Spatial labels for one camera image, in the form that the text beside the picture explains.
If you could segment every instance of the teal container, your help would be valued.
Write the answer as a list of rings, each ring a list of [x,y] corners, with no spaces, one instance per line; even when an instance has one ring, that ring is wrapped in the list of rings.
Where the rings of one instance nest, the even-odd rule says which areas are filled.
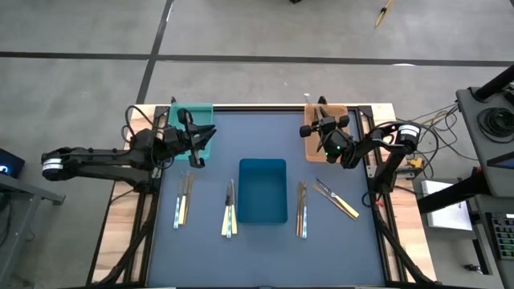
[[[239,161],[238,222],[284,224],[288,221],[286,161]]]
[[[182,104],[182,103],[173,103],[171,104],[171,109],[169,110],[169,119],[168,124],[173,125],[178,129],[184,129],[184,124],[178,122],[177,111],[181,108],[185,108],[191,112],[193,116],[193,122],[196,125],[207,125],[213,124],[213,107],[210,103],[191,103],[191,104]],[[199,156],[204,160],[208,160],[210,157],[210,146],[213,140],[209,140],[206,145],[206,149],[198,152]],[[188,156],[191,152],[184,153],[182,155],[178,155],[175,157],[175,161],[184,161],[188,160]]]

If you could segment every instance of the gray floor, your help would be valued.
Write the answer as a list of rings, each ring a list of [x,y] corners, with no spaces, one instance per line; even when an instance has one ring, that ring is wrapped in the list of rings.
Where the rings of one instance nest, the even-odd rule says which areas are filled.
[[[0,0],[0,51],[139,53],[153,45],[165,0]],[[177,0],[160,52],[395,59],[510,60],[514,9],[508,0],[397,0],[377,29],[383,1]],[[84,284],[112,183],[40,177],[40,154],[61,146],[120,147],[123,111],[136,100],[145,61],[0,59],[0,146],[27,160],[22,179],[65,193],[44,205],[18,267],[41,288]],[[451,104],[455,90],[479,86],[503,67],[157,62],[147,104],[298,103],[304,93],[331,102],[393,103],[411,118]],[[461,153],[474,156],[462,118]],[[428,140],[422,149],[433,147]],[[476,165],[444,149],[436,177],[465,177]],[[452,285],[494,287],[470,275],[469,240],[427,233],[436,273]]]

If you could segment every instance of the blue tabletop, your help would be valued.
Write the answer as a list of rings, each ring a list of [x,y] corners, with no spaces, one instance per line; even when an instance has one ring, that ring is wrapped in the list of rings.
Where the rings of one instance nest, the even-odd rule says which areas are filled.
[[[357,136],[351,113],[350,132]],[[316,287],[383,285],[364,163],[355,169],[305,160],[298,133],[302,112],[215,112],[217,132],[203,169],[176,161],[164,172],[149,265],[150,287]],[[288,221],[283,225],[239,223],[232,239],[221,236],[226,186],[237,181],[243,158],[287,163]],[[196,174],[185,226],[173,229],[178,180]],[[319,195],[319,177],[357,212],[354,221]],[[296,188],[308,183],[308,238],[295,235]]]

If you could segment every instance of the keyboard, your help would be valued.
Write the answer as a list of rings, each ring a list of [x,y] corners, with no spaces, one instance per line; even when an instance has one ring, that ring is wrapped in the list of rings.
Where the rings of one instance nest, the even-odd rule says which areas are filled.
[[[487,213],[487,221],[494,230],[498,258],[514,260],[514,214]]]

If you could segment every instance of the blue tray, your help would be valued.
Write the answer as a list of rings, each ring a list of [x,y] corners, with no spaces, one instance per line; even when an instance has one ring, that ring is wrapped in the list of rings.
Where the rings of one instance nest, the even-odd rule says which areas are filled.
[[[242,159],[239,162],[238,221],[284,224],[288,221],[286,161]]]
[[[173,125],[176,128],[184,129],[184,124],[178,122],[177,111],[181,108],[185,108],[191,112],[193,116],[193,122],[197,125],[206,125],[213,124],[213,108],[210,103],[191,103],[191,104],[181,104],[174,103],[171,105],[171,109],[169,110],[169,119],[168,123]],[[206,149],[198,152],[199,156],[204,160],[208,160],[210,157],[210,146],[213,142],[214,138],[209,140],[209,143],[206,145]],[[178,155],[175,157],[176,161],[184,161],[188,160],[188,156],[191,152],[184,153],[182,155]]]

